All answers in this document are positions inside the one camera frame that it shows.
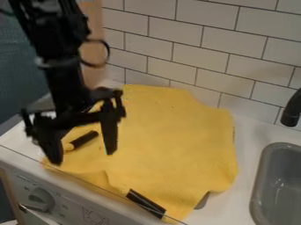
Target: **sink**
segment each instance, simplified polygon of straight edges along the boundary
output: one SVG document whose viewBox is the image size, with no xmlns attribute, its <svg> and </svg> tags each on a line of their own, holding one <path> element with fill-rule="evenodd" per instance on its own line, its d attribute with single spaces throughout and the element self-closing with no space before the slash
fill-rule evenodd
<svg viewBox="0 0 301 225">
<path fill-rule="evenodd" d="M 261 154 L 250 211 L 256 225 L 301 224 L 301 147 L 273 143 Z"/>
</svg>

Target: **yellow towel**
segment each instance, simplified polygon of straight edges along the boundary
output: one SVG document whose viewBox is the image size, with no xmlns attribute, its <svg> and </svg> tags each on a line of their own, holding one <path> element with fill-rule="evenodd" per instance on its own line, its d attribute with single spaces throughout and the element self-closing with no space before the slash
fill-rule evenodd
<svg viewBox="0 0 301 225">
<path fill-rule="evenodd" d="M 230 187 L 238 166 L 228 111 L 202 105 L 184 90 L 140 85 L 123 90 L 128 116 L 119 125 L 118 150 L 105 156 L 100 135 L 65 153 L 59 170 L 121 196 L 133 189 L 179 221 L 207 192 Z M 97 123 L 76 127 L 62 142 L 91 130 L 101 133 Z M 163 221 L 175 223 L 166 216 Z"/>
</svg>

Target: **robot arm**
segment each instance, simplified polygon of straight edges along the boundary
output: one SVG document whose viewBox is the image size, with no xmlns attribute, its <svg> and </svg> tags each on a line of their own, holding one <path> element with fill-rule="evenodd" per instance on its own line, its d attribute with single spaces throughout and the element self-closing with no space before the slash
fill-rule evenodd
<svg viewBox="0 0 301 225">
<path fill-rule="evenodd" d="M 80 11 L 76 0 L 9 0 L 11 8 L 38 55 L 37 66 L 45 72 L 54 102 L 56 118 L 41 115 L 41 109 L 23 109 L 27 136 L 38 141 L 54 164 L 63 160 L 61 139 L 75 126 L 100 122 L 108 154 L 117 149 L 117 124 L 126 116 L 121 102 L 122 91 L 100 88 L 94 91 L 84 85 L 81 63 L 102 67 L 106 62 L 92 64 L 84 61 L 79 48 L 89 40 L 88 18 Z M 104 101 L 98 112 L 88 110 Z"/>
</svg>

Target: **dial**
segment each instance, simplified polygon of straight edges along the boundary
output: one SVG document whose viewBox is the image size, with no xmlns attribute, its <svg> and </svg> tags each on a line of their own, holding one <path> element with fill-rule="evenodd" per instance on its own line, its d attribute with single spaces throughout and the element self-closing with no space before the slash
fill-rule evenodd
<svg viewBox="0 0 301 225">
<path fill-rule="evenodd" d="M 28 197 L 28 203 L 24 206 L 43 213 L 51 213 L 55 207 L 55 199 L 42 188 L 35 188 Z"/>
</svg>

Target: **white countertop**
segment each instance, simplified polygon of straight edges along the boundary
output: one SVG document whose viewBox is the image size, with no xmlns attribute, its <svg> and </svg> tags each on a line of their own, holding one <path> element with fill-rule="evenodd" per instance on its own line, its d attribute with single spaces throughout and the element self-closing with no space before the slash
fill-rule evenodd
<svg viewBox="0 0 301 225">
<path fill-rule="evenodd" d="M 258 120 L 234 115 L 235 146 L 239 162 L 239 175 L 230 190 L 220 194 L 211 194 L 207 205 L 201 210 L 193 211 L 183 222 L 193 225 L 254 225 L 249 213 L 249 200 L 253 189 L 253 182 L 257 171 L 261 151 L 270 143 L 289 142 L 301 145 L 301 133 L 285 127 L 270 125 Z M 74 185 L 68 180 L 53 177 L 43 169 L 37 170 L 37 162 L 43 157 L 41 150 L 32 145 L 23 131 L 23 123 L 19 123 L 9 132 L 0 137 L 0 145 L 13 149 L 0 149 L 0 162 L 10 163 L 36 176 L 56 183 L 61 188 L 68 189 L 76 194 L 86 196 L 87 199 L 103 204 L 101 196 Z M 162 224 L 147 214 L 141 214 L 123 207 L 114 201 L 107 201 L 106 206 L 131 216 L 143 224 Z"/>
</svg>

